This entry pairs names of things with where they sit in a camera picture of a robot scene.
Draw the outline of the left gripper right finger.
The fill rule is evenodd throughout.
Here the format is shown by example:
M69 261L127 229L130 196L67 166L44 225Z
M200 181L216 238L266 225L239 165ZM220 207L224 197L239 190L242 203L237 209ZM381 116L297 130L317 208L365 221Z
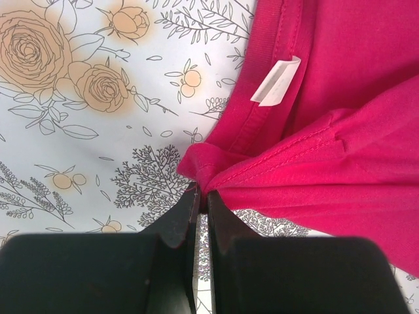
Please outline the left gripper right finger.
M408 313L383 252L360 237L263 237L208 194L214 313Z

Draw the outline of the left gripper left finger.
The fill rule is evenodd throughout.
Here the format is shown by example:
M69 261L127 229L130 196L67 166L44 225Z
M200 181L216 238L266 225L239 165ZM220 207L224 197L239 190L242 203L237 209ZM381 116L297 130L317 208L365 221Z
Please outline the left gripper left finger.
M1 249L2 313L195 313L200 189L138 233L24 234Z

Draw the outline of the magenta t shirt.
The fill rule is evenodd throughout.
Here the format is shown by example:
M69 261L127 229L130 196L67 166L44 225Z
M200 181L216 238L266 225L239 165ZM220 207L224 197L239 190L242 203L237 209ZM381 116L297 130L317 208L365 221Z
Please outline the magenta t shirt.
M227 107L178 172L418 275L418 2L258 1Z

